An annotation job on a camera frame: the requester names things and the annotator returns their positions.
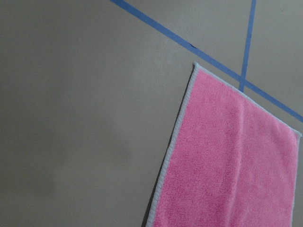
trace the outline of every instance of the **gray floor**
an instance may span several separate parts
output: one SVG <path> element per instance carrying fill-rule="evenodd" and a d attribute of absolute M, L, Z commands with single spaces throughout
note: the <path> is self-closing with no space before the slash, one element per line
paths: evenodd
<path fill-rule="evenodd" d="M 250 1 L 129 3 L 241 72 Z M 257 3 L 247 75 L 300 114 L 302 9 Z M 108 0 L 2 1 L 0 33 L 1 226 L 141 226 L 192 63 L 238 86 Z M 294 227 L 303 223 L 302 145 L 299 155 Z"/>

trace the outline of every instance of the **blue tape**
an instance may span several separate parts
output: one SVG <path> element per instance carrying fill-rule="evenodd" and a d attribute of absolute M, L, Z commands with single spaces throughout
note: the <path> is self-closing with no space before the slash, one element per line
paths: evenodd
<path fill-rule="evenodd" d="M 222 72 L 226 73 L 227 75 L 233 77 L 235 80 L 239 81 L 240 80 L 240 75 L 238 75 L 236 72 L 232 71 L 231 69 L 227 68 L 225 65 L 222 63 L 218 62 L 216 59 L 212 58 L 208 54 L 204 53 L 203 51 L 199 50 L 198 48 L 194 47 L 192 44 L 190 44 L 188 41 L 185 39 L 181 38 L 177 34 L 173 33 L 163 25 L 159 24 L 157 21 L 153 20 L 146 14 L 142 13 L 141 11 L 137 10 L 135 7 L 132 5 L 128 4 L 127 2 L 123 0 L 111 0 L 111 2 L 115 3 L 119 7 L 123 8 L 127 12 L 131 13 L 141 21 L 145 22 L 146 24 L 150 25 L 154 29 L 158 30 L 171 40 L 175 41 L 176 43 L 180 44 L 187 50 L 191 51 L 195 55 L 199 56 L 206 62 L 210 63 L 211 65 L 215 66 Z"/>
<path fill-rule="evenodd" d="M 246 86 L 249 89 L 251 89 L 254 92 L 256 92 L 257 94 L 259 94 L 260 96 L 262 96 L 263 98 L 265 98 L 268 101 L 270 101 L 271 103 L 275 104 L 277 107 L 279 107 L 282 110 L 284 110 L 285 112 L 289 113 L 290 115 L 292 115 L 293 117 L 295 117 L 299 121 L 303 122 L 303 116 L 301 116 L 300 114 L 298 114 L 296 111 L 294 111 L 293 109 L 289 108 L 285 104 L 281 103 L 277 99 L 273 98 L 271 95 L 267 94 L 265 91 L 263 91 L 262 89 L 258 88 L 256 85 L 253 85 L 249 81 L 246 81 Z"/>
<path fill-rule="evenodd" d="M 247 67 L 248 67 L 248 59 L 250 56 L 250 42 L 251 42 L 251 36 L 252 36 L 252 28 L 254 25 L 256 4 L 257 4 L 257 0 L 251 1 L 250 20 L 248 22 L 246 44 L 245 44 L 245 51 L 244 51 L 242 71 L 241 71 L 241 79 L 240 79 L 240 85 L 239 85 L 239 90 L 241 92 L 244 92 L 244 87 L 245 87 L 245 82 L 246 82 L 246 73 L 247 73 Z"/>
<path fill-rule="evenodd" d="M 177 34 L 173 33 L 172 31 L 170 31 L 169 29 L 167 29 L 163 25 L 159 24 L 157 21 L 153 20 L 149 16 L 145 15 L 141 11 L 137 10 L 135 7 L 133 7 L 132 5 L 128 4 L 127 2 L 125 2 L 123 0 L 110 0 L 110 1 L 113 2 L 113 3 L 115 3 L 116 5 L 118 5 L 119 7 L 123 8 L 127 12 L 131 13 L 132 15 L 134 15 L 135 17 L 137 17 L 141 21 L 143 21 L 146 24 L 150 25 L 151 27 L 155 28 L 156 30 L 158 30 L 159 32 L 161 32 L 162 34 L 164 34 L 165 36 L 167 36 L 171 40 L 175 41 L 176 43 L 178 43 L 181 46 L 183 46 L 184 48 L 186 48 L 187 50 L 189 50 L 192 53 L 196 54 L 197 56 L 199 56 L 200 58 L 202 58 L 206 62 L 208 62 L 211 65 L 215 66 L 216 68 L 218 68 L 222 72 L 224 72 L 227 75 L 233 77 L 235 80 L 239 81 L 240 83 L 242 81 L 242 85 L 241 86 L 243 86 L 243 87 L 247 86 L 249 89 L 253 90 L 254 92 L 256 92 L 257 94 L 259 94 L 260 96 L 264 97 L 265 99 L 267 99 L 271 103 L 275 104 L 276 106 L 278 106 L 282 110 L 286 111 L 287 113 L 289 113 L 290 115 L 292 115 L 296 119 L 298 119 L 301 122 L 303 122 L 303 117 L 300 114 L 298 114 L 297 112 L 295 112 L 294 110 L 292 110 L 291 108 L 289 108 L 288 106 L 286 106 L 285 104 L 281 103 L 280 101 L 278 101 L 277 99 L 273 98 L 272 96 L 270 96 L 269 94 L 267 94 L 265 91 L 261 90 L 260 88 L 258 88 L 257 86 L 253 85 L 252 83 L 250 83 L 249 81 L 247 81 L 245 79 L 245 77 L 246 77 L 246 71 L 247 71 L 247 64 L 248 64 L 249 49 L 250 49 L 251 33 L 248 34 L 249 40 L 247 40 L 247 42 L 246 42 L 244 61 L 243 61 L 242 72 L 241 72 L 242 76 L 244 75 L 244 77 L 241 78 L 241 76 L 239 76 L 236 72 L 232 71 L 231 69 L 227 68 L 225 65 L 221 64 L 220 62 L 218 62 L 216 59 L 210 57 L 209 55 L 207 55 L 203 51 L 201 51 L 198 48 L 194 47 L 188 41 L 182 39 L 180 36 L 178 36 Z M 251 7 L 250 18 L 254 14 L 255 7 L 256 7 L 256 0 L 252 0 L 252 7 Z M 252 18 L 252 22 L 250 21 L 249 24 L 250 25 L 249 25 L 248 31 L 252 32 L 253 18 Z"/>

